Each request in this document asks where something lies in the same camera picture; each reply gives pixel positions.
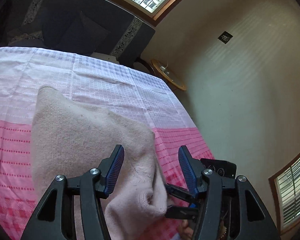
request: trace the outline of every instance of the dark pillow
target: dark pillow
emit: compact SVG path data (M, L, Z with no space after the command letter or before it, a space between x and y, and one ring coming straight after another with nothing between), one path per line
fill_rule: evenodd
M54 49L90 56L109 33L80 12Z

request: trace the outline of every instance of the person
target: person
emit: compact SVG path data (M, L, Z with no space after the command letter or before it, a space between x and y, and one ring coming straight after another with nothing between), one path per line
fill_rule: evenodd
M189 227L188 220L183 220L178 226L178 233L182 240L191 240L193 229ZM220 222L218 240L226 239L226 227L224 226L223 220Z

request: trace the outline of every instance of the bedsheet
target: bedsheet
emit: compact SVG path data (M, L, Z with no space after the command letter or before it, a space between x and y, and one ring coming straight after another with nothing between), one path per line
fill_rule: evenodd
M159 78L73 53L0 48L0 224L12 240L21 238L37 204L30 144L42 85L55 87L71 100L104 106L147 124L155 133L156 154L168 183L186 187L178 162L181 145L194 158L213 158L184 107ZM178 223L163 218L140 239L169 240Z

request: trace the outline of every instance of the wall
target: wall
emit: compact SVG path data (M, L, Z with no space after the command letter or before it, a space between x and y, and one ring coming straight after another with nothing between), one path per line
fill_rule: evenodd
M228 44L217 39L223 31L234 36ZM268 178L300 152L295 0L183 0L142 57L183 79L188 90L176 95L212 153L237 164L276 222Z

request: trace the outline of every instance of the white fabric section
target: white fabric section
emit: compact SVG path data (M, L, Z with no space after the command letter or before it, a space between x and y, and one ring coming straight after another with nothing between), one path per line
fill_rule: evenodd
M99 59L48 49L0 48L0 120L31 124L38 89L55 87L150 128L195 127L159 78Z

